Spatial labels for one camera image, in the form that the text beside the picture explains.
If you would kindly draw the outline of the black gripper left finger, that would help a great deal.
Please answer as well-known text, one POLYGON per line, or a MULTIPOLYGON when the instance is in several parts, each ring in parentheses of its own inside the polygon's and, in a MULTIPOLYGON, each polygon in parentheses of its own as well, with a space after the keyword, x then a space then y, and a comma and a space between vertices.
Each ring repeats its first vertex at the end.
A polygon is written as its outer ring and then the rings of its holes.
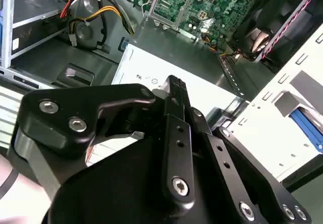
POLYGON ((163 96, 141 84, 35 90, 21 101, 11 149, 56 197, 77 173, 141 140, 162 147, 161 191, 170 208, 195 201, 190 102, 168 76, 163 96))

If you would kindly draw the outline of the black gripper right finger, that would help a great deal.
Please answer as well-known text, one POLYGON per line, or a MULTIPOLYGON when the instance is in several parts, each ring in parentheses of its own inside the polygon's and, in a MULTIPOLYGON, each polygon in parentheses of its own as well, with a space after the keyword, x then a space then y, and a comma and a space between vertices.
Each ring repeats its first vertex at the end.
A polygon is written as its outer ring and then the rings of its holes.
POLYGON ((233 222, 311 222, 306 209, 226 128, 212 132, 204 115, 193 107, 190 121, 216 171, 233 222))

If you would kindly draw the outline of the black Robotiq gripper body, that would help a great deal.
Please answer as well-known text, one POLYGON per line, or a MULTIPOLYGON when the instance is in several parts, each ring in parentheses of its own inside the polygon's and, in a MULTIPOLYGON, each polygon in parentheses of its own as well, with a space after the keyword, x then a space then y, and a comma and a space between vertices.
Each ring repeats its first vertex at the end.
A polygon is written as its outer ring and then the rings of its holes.
POLYGON ((195 204, 172 217, 161 189, 162 147, 133 143, 77 173, 63 184, 48 223, 235 223, 214 168, 193 154, 195 204))

